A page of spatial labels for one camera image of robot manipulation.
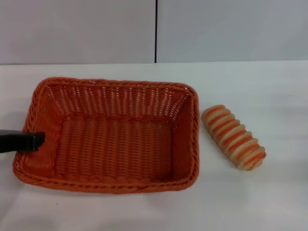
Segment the toy bread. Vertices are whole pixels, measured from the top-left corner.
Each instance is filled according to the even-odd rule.
[[[265,148],[224,105],[206,109],[201,120],[223,153],[237,168],[250,171],[262,164]]]

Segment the basket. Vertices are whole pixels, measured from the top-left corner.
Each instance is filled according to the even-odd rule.
[[[178,191],[199,172],[196,92],[179,83],[52,77],[33,93],[24,132],[45,132],[17,152],[21,181],[92,193]]]

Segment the basket rim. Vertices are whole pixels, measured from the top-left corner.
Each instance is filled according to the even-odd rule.
[[[30,172],[27,172],[21,167],[22,162],[25,160],[25,156],[17,152],[14,163],[13,171],[14,174],[23,182],[43,186],[47,188],[56,188],[56,185],[61,189],[65,186],[66,190],[79,191],[79,192],[111,192],[119,193],[119,190],[126,190],[121,193],[142,193],[142,192],[158,192],[158,191],[170,191],[170,190],[182,190],[191,186],[197,179],[199,174],[199,124],[200,124],[200,112],[198,105],[198,95],[196,91],[182,83],[170,83],[170,82],[151,82],[151,81],[121,81],[121,80],[106,80],[106,79],[78,79],[78,78],[69,78],[69,77],[50,77],[41,81],[36,87],[31,106],[29,108],[28,116],[25,122],[24,130],[31,130],[32,121],[35,121],[38,117],[37,108],[41,105],[40,98],[44,94],[46,86],[50,85],[78,85],[78,86],[108,86],[108,87],[125,87],[125,88],[172,88],[175,90],[183,91],[189,94],[192,97],[192,126],[190,131],[190,156],[192,157],[192,164],[190,167],[189,175],[180,180],[172,180],[166,182],[153,182],[149,184],[106,184],[103,182],[77,182],[69,180],[59,180],[53,178],[47,178],[40,175],[36,175]]]

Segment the woven basket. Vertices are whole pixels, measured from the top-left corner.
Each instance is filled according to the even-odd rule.
[[[17,152],[25,183],[93,193],[177,191],[199,172],[196,92],[179,83],[52,77],[33,94],[24,131],[46,133]]]

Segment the gray wall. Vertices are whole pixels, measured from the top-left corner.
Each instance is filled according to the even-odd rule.
[[[154,0],[0,0],[0,64],[154,62]]]
[[[157,61],[308,59],[307,0],[160,0]]]

